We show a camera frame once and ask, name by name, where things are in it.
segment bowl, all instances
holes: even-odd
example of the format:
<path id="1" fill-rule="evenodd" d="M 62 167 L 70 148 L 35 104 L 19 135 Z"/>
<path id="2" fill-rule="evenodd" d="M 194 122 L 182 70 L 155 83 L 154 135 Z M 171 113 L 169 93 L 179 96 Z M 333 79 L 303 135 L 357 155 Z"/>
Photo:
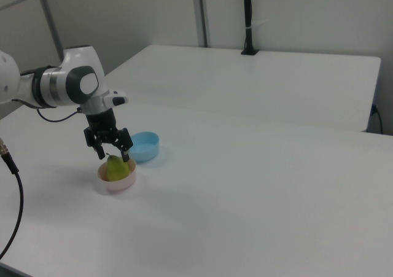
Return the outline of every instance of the bowl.
<path id="1" fill-rule="evenodd" d="M 107 168 L 107 162 L 104 162 L 99 168 L 98 168 L 98 177 L 100 181 L 103 183 L 105 188 L 111 192 L 118 192 L 124 189 L 129 188 L 132 184 L 134 184 L 135 179 L 136 179 L 136 163 L 135 161 L 130 158 L 128 161 L 128 166 L 130 168 L 130 173 L 128 174 L 127 177 L 124 179 L 110 182 L 108 181 L 106 177 L 106 168 Z"/>
<path id="2" fill-rule="evenodd" d="M 151 131 L 143 131 L 131 136 L 133 147 L 130 148 L 129 155 L 137 163 L 148 162 L 158 154 L 158 134 Z"/>

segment pink bowl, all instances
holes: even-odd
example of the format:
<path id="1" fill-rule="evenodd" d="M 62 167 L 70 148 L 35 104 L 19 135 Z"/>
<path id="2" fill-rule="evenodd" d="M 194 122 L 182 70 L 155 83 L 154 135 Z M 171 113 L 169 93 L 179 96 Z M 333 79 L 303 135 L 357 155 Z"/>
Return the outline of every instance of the pink bowl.
<path id="1" fill-rule="evenodd" d="M 99 168 L 98 168 L 98 177 L 100 178 L 101 182 L 104 184 L 105 188 L 107 190 L 112 191 L 112 192 L 118 192 L 124 189 L 129 188 L 132 184 L 134 184 L 135 179 L 136 179 L 136 163 L 135 160 L 130 158 L 128 161 L 128 166 L 130 167 L 130 173 L 127 177 L 124 179 L 114 181 L 114 182 L 109 182 L 106 177 L 106 167 L 107 163 L 104 162 Z"/>

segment connector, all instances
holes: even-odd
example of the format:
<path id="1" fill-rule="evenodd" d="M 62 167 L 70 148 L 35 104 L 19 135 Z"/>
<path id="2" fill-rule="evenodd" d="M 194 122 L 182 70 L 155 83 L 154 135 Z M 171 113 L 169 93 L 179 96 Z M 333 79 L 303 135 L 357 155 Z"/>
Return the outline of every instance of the connector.
<path id="1" fill-rule="evenodd" d="M 19 172 L 17 165 L 12 159 L 11 153 L 8 151 L 7 146 L 4 144 L 4 141 L 0 138 L 0 155 L 4 160 L 8 168 L 10 169 L 12 174 L 17 174 Z"/>
<path id="2" fill-rule="evenodd" d="M 0 155 L 5 155 L 5 154 L 7 154 L 9 151 L 8 151 L 8 148 L 7 148 L 7 146 L 4 144 L 4 141 L 0 138 Z"/>

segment table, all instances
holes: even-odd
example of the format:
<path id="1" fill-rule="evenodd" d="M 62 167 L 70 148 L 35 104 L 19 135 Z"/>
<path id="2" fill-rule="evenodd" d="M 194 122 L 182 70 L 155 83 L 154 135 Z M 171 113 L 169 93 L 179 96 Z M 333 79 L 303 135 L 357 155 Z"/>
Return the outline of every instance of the table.
<path id="1" fill-rule="evenodd" d="M 367 128 L 376 57 L 151 45 L 112 71 L 143 103 L 342 130 Z"/>
<path id="2" fill-rule="evenodd" d="M 98 184 L 84 116 L 51 124 L 21 107 L 2 120 L 26 196 L 6 265 L 32 276 L 393 273 L 390 136 L 133 102 L 115 114 L 161 137 L 118 195 Z M 18 191 L 0 170 L 4 244 Z"/>

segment black stand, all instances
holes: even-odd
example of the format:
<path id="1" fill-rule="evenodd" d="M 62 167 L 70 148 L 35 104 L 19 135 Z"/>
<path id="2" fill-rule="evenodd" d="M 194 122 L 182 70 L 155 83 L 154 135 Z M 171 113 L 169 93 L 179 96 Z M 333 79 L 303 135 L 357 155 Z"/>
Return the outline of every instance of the black stand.
<path id="1" fill-rule="evenodd" d="M 244 17 L 246 19 L 246 45 L 241 52 L 242 55 L 254 56 L 259 50 L 254 49 L 252 46 L 252 31 L 251 31 L 251 18 L 252 18 L 252 5 L 251 0 L 244 0 Z"/>

